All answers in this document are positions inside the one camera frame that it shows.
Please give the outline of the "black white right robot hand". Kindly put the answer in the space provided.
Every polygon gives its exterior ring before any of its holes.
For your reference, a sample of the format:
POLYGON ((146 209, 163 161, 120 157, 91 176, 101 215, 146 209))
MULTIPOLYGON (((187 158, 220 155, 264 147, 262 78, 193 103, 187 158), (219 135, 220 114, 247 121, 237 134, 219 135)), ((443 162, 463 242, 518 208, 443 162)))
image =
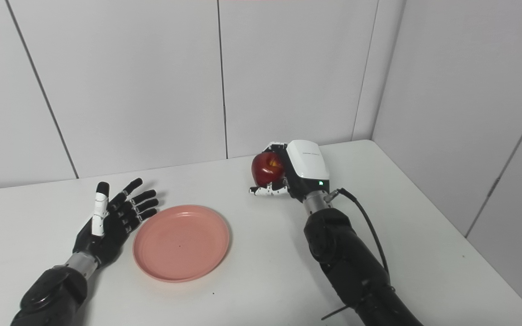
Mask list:
POLYGON ((289 194, 304 202, 313 192, 330 190, 330 173, 317 143, 292 140, 271 142, 252 161, 255 196, 289 194))

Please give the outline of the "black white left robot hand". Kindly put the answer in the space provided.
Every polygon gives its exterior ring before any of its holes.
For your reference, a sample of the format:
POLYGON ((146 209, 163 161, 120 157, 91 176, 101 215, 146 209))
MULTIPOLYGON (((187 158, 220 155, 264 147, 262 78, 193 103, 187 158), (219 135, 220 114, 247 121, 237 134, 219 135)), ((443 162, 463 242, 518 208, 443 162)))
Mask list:
POLYGON ((158 212, 156 190, 131 196, 142 184, 141 178, 132 180, 114 198, 110 198, 110 184, 99 182, 93 213, 78 233, 72 253, 93 258, 97 269, 116 261, 129 235, 158 212))

